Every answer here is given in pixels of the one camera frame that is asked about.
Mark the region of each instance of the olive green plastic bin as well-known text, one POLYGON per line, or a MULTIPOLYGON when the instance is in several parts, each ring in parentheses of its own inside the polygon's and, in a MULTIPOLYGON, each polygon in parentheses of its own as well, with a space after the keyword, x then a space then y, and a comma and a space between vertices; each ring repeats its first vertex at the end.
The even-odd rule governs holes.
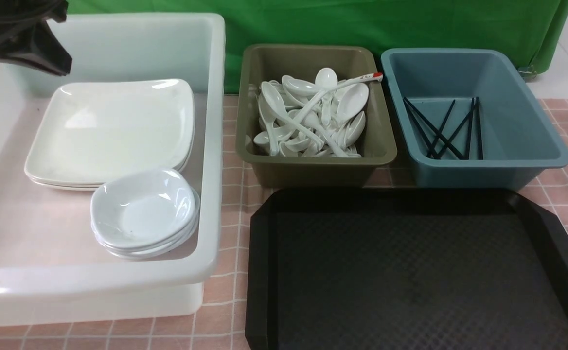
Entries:
POLYGON ((270 157, 252 142, 260 133, 258 94, 260 83, 282 81, 292 75, 313 82, 323 67, 332 68, 338 79, 375 73, 373 54, 362 47, 258 44, 243 54, 239 89, 236 148, 239 157, 252 165, 258 182, 269 188, 302 186, 364 186, 375 168, 397 155, 397 146, 380 82, 369 84, 366 130, 355 145, 362 158, 270 157))

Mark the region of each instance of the plastic container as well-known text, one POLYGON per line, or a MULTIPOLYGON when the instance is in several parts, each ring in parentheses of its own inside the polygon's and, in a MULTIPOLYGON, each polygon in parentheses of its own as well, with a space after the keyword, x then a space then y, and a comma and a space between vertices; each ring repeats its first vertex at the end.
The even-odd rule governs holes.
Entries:
MULTIPOLYGON (((381 55, 385 80, 409 150, 418 186, 520 189, 543 170, 568 164, 568 149, 509 59, 496 51, 391 49, 381 55), (451 135, 480 98, 483 160, 431 159, 407 115, 407 97, 435 125, 457 99, 451 135)), ((452 143, 464 149, 465 135, 452 143)), ((427 135, 433 134, 427 129, 427 135)))
POLYGON ((369 84, 366 131, 356 142, 362 158, 270 157, 253 144, 260 132, 258 94, 262 81, 282 75, 314 81, 323 67, 338 79, 377 71, 373 54, 362 47, 259 44, 243 55, 237 118, 237 153, 252 165, 258 182, 269 188, 297 186, 364 186, 375 168, 394 160, 394 141, 380 82, 369 84))
POLYGON ((0 326, 196 312, 219 253, 224 19, 70 15, 49 26, 72 55, 70 75, 0 64, 0 326), (91 193, 42 188, 22 169, 60 86, 166 78, 186 80, 195 93, 195 135, 182 176, 202 199, 199 229, 173 252, 126 261, 96 242, 91 193))

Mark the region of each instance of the blue plastic bin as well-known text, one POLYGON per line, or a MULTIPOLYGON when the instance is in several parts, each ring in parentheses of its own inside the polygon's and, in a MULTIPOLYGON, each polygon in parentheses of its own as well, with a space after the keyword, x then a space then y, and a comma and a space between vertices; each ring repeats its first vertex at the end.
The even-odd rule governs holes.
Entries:
MULTIPOLYGON (((429 188, 508 188, 518 190, 543 170, 568 164, 568 149, 509 59, 474 49, 391 49, 381 55, 387 86, 413 161, 418 186, 429 188), (427 148, 407 115, 407 97, 448 138, 480 98, 484 159, 477 160, 475 132, 471 160, 447 152, 426 157, 427 148)), ((433 140, 435 134, 420 122, 433 140)), ((464 152, 467 124, 452 141, 464 152)), ((443 143, 438 142, 440 150, 443 143)))

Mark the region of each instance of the green backdrop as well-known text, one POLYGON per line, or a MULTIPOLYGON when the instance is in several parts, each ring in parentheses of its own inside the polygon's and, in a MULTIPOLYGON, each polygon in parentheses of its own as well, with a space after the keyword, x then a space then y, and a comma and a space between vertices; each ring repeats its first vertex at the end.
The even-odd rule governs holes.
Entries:
POLYGON ((256 43, 471 47, 520 70, 550 66, 568 0, 69 0, 70 13, 206 12, 226 20, 226 93, 256 43))

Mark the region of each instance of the black serving tray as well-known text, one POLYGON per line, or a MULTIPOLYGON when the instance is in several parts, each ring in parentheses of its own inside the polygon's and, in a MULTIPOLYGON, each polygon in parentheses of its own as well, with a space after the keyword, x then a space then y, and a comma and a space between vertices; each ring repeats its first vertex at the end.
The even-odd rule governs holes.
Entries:
POLYGON ((511 191, 286 189, 251 218, 252 350, 568 350, 568 237, 511 191))

